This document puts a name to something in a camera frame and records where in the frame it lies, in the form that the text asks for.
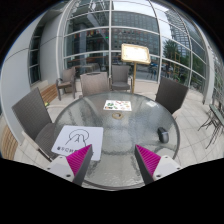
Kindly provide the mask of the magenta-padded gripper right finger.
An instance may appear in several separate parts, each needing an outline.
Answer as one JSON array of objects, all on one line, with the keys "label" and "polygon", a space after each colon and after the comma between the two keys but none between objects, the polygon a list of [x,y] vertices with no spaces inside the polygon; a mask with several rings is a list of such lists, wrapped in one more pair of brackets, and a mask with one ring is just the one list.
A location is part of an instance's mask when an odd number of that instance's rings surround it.
[{"label": "magenta-padded gripper right finger", "polygon": [[140,145],[135,146],[134,154],[145,185],[181,169],[181,166],[168,155],[159,156]]}]

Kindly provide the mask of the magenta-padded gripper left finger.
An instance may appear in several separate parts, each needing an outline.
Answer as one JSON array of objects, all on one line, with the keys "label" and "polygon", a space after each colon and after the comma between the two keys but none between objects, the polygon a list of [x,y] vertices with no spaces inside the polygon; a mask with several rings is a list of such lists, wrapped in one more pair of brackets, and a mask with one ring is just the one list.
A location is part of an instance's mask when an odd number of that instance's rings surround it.
[{"label": "magenta-padded gripper left finger", "polygon": [[75,151],[69,156],[58,156],[48,165],[46,170],[56,176],[81,186],[92,155],[92,145],[88,145]]}]

